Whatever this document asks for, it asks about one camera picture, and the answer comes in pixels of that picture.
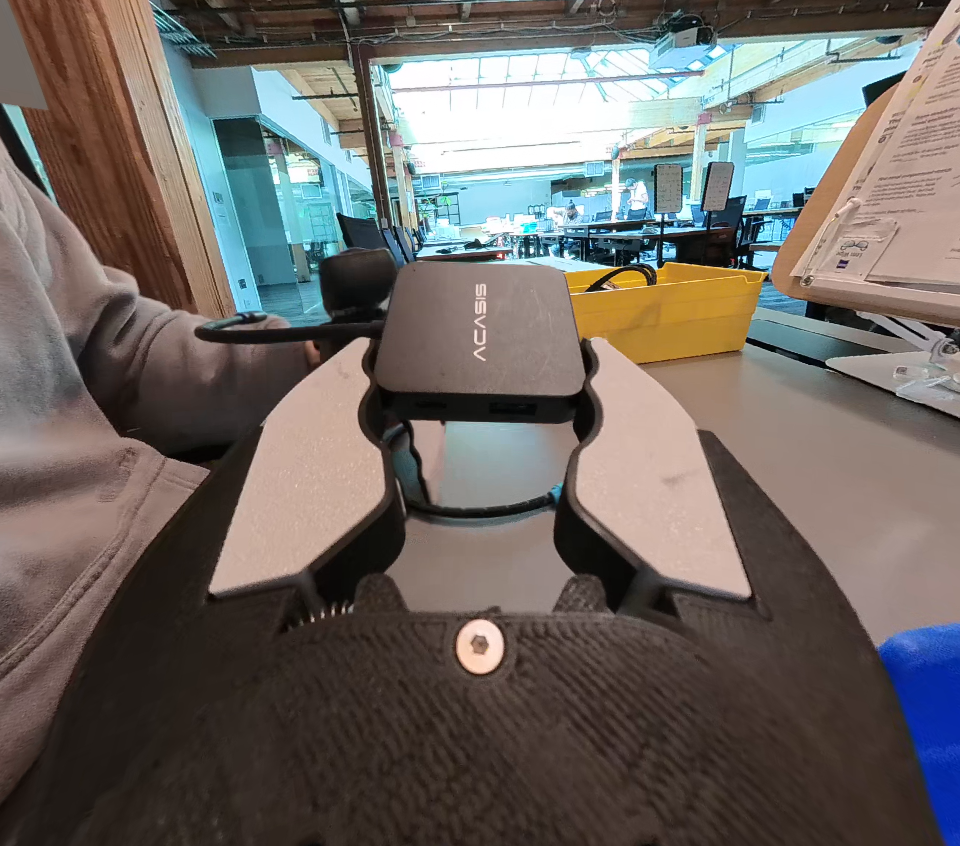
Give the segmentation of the grey desk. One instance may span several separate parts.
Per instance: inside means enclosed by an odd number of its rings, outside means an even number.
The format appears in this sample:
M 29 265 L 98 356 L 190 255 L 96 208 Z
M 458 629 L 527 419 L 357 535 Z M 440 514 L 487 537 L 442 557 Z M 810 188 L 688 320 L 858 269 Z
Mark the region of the grey desk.
M 958 623 L 956 419 L 754 345 L 646 369 L 798 529 L 876 643 Z M 411 519 L 389 575 L 417 611 L 542 613 L 571 572 L 547 512 L 480 528 Z

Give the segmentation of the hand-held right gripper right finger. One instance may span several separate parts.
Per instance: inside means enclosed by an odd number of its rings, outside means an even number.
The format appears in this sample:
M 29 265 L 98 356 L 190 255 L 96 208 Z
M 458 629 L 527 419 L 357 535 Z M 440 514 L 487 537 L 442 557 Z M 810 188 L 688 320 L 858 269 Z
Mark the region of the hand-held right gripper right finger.
M 679 401 L 602 338 L 582 343 L 578 443 L 563 477 L 554 545 L 609 600 L 636 578 L 723 600 L 753 594 L 700 432 Z

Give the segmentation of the white stand base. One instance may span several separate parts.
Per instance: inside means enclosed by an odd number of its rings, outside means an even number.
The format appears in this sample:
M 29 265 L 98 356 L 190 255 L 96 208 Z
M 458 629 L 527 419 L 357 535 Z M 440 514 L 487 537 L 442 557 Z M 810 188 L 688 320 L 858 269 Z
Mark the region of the white stand base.
M 835 372 L 886 390 L 910 403 L 959 418 L 959 329 L 873 312 L 859 317 L 882 326 L 910 346 L 907 352 L 826 360 Z

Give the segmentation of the blue mat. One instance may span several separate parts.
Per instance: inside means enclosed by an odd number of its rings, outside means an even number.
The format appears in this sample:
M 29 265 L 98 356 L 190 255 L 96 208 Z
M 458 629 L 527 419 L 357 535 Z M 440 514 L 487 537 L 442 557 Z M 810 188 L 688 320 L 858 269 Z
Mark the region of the blue mat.
M 878 653 L 896 691 L 946 844 L 959 843 L 959 624 L 890 637 Z

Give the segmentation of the glass door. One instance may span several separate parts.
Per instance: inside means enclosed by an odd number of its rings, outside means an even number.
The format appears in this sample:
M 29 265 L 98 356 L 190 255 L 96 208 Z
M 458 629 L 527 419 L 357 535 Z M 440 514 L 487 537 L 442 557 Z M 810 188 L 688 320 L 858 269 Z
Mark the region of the glass door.
M 213 120 L 250 270 L 258 309 L 290 317 L 302 312 L 272 159 L 255 118 Z

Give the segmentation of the white panel on stand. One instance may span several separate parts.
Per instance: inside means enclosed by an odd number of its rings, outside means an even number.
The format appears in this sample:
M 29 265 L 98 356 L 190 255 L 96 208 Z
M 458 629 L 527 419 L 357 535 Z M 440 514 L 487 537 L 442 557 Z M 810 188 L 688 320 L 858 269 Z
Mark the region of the white panel on stand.
M 654 167 L 654 213 L 675 218 L 682 211 L 684 167 L 659 163 Z
M 736 172 L 731 161 L 712 161 L 706 168 L 701 209 L 705 213 L 719 213 L 726 209 Z

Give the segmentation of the wooden post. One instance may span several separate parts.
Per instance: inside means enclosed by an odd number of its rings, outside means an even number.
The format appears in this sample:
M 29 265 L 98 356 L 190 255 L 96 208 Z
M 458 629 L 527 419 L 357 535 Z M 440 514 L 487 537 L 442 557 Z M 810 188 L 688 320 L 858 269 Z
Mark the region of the wooden post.
M 150 298 L 235 312 L 149 0 L 8 0 L 47 104 L 25 119 L 57 204 Z

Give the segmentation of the white printed paper sheet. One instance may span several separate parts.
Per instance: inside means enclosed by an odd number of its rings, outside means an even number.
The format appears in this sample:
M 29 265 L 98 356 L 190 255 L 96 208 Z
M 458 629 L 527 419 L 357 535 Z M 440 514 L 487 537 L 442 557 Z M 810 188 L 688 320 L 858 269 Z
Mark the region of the white printed paper sheet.
M 959 0 L 950 0 L 899 82 L 835 217 L 889 218 L 898 232 L 866 283 L 957 292 Z

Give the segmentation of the wooden document stand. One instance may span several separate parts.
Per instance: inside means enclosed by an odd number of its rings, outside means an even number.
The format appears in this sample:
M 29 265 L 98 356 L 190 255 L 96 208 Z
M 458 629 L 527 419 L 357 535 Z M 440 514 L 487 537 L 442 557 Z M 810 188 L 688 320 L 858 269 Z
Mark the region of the wooden document stand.
M 821 227 L 844 205 L 845 190 L 861 154 L 870 144 L 872 134 L 886 117 L 886 110 L 899 88 L 898 83 L 896 79 L 893 85 L 878 95 L 847 134 L 774 261 L 773 283 L 777 290 L 789 297 L 823 307 L 910 318 L 937 327 L 957 328 L 959 313 L 956 310 L 942 316 L 930 306 L 920 306 L 918 301 L 853 296 L 839 293 L 833 288 L 816 289 L 803 284 L 803 274 L 796 275 L 793 272 L 798 265 L 805 267 L 803 256 L 809 247 L 815 245 Z

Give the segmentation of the person in grey hoodie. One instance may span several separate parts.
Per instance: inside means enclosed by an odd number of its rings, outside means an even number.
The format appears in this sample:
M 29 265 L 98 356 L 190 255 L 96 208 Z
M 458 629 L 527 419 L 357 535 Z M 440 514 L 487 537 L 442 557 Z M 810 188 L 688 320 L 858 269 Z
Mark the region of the person in grey hoodie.
M 94 627 L 205 472 L 122 436 L 122 377 L 161 304 L 106 269 L 2 151 L 1 791 L 40 756 Z

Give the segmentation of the background wooden table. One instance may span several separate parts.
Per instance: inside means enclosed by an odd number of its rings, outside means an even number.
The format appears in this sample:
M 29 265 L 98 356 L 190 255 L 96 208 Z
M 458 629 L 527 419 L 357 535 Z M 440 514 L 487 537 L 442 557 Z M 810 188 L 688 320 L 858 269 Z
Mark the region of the background wooden table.
M 617 258 L 652 253 L 654 264 L 662 266 L 667 244 L 676 248 L 681 240 L 702 238 L 709 232 L 704 227 L 645 226 L 639 221 L 618 221 L 567 225 L 558 228 L 555 236 L 576 241 L 584 262 L 597 261 L 602 255 Z

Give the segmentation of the black rectangular hub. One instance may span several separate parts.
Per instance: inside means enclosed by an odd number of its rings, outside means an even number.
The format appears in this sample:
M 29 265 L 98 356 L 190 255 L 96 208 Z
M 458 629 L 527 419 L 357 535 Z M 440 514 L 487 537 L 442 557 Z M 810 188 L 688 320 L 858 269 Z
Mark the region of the black rectangular hub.
M 403 420 L 563 424 L 586 381 L 569 284 L 537 264 L 404 266 L 373 378 Z

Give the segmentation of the ceiling projector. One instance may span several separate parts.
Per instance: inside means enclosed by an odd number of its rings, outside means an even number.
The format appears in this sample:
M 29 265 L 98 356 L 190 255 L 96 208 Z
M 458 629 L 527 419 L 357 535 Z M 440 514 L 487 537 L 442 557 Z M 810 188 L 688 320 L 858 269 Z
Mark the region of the ceiling projector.
M 662 35 L 650 48 L 648 69 L 652 72 L 689 70 L 690 64 L 709 59 L 716 43 L 715 28 L 701 16 L 677 13 L 666 21 Z

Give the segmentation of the yellow plastic bin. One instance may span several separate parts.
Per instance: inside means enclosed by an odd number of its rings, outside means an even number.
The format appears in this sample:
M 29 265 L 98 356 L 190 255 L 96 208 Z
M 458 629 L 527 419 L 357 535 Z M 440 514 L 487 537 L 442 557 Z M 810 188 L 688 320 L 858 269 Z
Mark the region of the yellow plastic bin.
M 637 364 L 740 351 L 766 273 L 666 263 L 565 274 L 580 335 L 603 338 Z

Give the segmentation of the black office chair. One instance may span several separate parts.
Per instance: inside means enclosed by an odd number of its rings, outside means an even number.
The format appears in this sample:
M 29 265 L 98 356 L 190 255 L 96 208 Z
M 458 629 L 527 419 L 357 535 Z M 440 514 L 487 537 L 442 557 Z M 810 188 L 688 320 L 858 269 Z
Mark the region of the black office chair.
M 336 214 L 336 218 L 342 241 L 348 249 L 390 251 L 377 220 L 348 216 L 343 213 Z
M 694 248 L 693 258 L 703 265 L 731 267 L 736 263 L 746 195 L 730 197 L 723 210 L 703 213 L 702 228 L 708 231 L 701 245 Z

